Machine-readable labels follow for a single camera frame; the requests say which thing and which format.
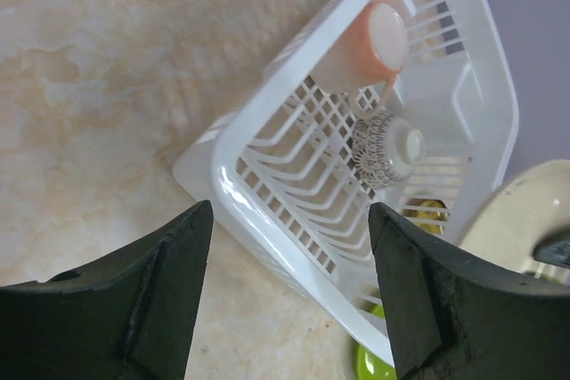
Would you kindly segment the white patterned small bowl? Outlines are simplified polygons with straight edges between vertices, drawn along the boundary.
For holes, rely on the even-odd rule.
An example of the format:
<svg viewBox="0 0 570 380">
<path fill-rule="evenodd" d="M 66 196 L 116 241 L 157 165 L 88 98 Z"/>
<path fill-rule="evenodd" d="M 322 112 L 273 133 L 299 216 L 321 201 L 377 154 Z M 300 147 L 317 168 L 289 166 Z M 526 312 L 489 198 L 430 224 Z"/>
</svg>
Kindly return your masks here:
<svg viewBox="0 0 570 380">
<path fill-rule="evenodd" d="M 424 159 L 425 153 L 423 133 L 387 110 L 356 121 L 352 159 L 358 176 L 372 190 L 404 182 Z"/>
</svg>

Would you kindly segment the green plate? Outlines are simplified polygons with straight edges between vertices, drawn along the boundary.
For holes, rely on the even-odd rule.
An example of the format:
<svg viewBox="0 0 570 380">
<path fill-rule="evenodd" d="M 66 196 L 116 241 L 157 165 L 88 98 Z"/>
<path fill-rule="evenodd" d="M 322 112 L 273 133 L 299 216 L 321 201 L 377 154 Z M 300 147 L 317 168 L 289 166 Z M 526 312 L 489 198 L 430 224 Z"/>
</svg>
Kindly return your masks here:
<svg viewBox="0 0 570 380">
<path fill-rule="evenodd" d="M 381 319 L 384 334 L 387 333 L 385 311 L 381 303 L 378 290 L 373 291 L 370 297 L 363 300 L 364 312 L 373 319 Z M 397 378 L 395 368 L 379 358 L 356 341 L 352 344 L 352 370 L 354 379 L 358 380 L 395 380 Z"/>
</svg>

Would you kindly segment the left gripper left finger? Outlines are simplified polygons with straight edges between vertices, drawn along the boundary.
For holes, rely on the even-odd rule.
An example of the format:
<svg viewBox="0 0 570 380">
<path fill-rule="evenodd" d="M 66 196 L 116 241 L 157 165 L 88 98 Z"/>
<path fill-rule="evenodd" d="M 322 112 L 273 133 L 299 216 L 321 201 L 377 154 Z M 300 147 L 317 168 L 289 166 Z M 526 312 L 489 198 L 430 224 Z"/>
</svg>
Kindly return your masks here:
<svg viewBox="0 0 570 380">
<path fill-rule="evenodd" d="M 2 287 L 2 378 L 183 378 L 213 222 L 200 201 L 90 263 Z"/>
</svg>

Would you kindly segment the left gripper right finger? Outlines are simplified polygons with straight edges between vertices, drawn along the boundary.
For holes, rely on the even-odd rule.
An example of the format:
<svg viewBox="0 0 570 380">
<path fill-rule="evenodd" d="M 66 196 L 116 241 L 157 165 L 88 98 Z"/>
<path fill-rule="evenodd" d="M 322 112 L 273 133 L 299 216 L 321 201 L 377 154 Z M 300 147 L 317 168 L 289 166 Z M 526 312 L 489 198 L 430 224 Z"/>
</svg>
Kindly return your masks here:
<svg viewBox="0 0 570 380">
<path fill-rule="evenodd" d="M 400 379 L 567 379 L 569 289 L 489 263 L 383 203 L 368 224 Z"/>
</svg>

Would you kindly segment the black and yellow plate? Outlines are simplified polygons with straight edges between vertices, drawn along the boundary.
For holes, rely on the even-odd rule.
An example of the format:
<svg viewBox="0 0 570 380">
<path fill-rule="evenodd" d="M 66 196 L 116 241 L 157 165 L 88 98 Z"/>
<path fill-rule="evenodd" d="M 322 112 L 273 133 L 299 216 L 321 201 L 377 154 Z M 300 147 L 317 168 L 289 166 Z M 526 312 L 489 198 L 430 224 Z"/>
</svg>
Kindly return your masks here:
<svg viewBox="0 0 570 380">
<path fill-rule="evenodd" d="M 436 236 L 444 234 L 449 219 L 446 204 L 440 199 L 412 198 L 406 202 L 402 215 L 416 226 Z"/>
</svg>

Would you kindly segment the cream plate with black marks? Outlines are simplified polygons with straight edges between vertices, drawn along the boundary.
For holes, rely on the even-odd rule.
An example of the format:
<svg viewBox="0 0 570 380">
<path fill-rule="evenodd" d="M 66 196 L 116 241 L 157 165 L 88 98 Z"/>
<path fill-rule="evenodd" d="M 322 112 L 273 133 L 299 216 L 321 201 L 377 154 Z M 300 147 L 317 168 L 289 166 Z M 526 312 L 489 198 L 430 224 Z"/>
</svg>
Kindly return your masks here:
<svg viewBox="0 0 570 380">
<path fill-rule="evenodd" d="M 460 248 L 504 269 L 569 284 L 569 270 L 533 259 L 539 241 L 569 224 L 569 162 L 551 160 L 505 185 L 484 205 Z"/>
</svg>

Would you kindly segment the white plastic dish rack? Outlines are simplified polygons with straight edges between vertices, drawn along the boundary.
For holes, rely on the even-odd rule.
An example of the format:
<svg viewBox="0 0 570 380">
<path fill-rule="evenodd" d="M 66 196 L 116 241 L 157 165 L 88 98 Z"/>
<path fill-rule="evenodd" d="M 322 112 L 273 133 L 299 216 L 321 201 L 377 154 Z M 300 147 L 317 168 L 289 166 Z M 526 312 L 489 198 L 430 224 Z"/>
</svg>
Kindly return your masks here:
<svg viewBox="0 0 570 380">
<path fill-rule="evenodd" d="M 314 65 L 376 1 L 404 17 L 409 57 L 395 77 L 330 93 Z M 331 0 L 173 174 L 260 263 L 391 362 L 370 206 L 458 241 L 503 181 L 518 120 L 487 0 Z"/>
</svg>

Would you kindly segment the pink ceramic mug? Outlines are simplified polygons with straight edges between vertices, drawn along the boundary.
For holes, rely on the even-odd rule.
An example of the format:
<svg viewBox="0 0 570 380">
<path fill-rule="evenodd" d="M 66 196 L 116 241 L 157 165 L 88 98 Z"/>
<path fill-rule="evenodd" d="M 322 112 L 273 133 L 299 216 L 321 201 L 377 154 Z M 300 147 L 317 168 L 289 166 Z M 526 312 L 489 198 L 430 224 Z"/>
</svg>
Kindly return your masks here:
<svg viewBox="0 0 570 380">
<path fill-rule="evenodd" d="M 362 120 L 382 110 L 409 54 L 408 33 L 401 15 L 387 3 L 367 4 L 309 73 L 324 91 L 344 94 L 353 113 Z M 359 90 L 383 83 L 372 109 L 360 106 Z"/>
</svg>

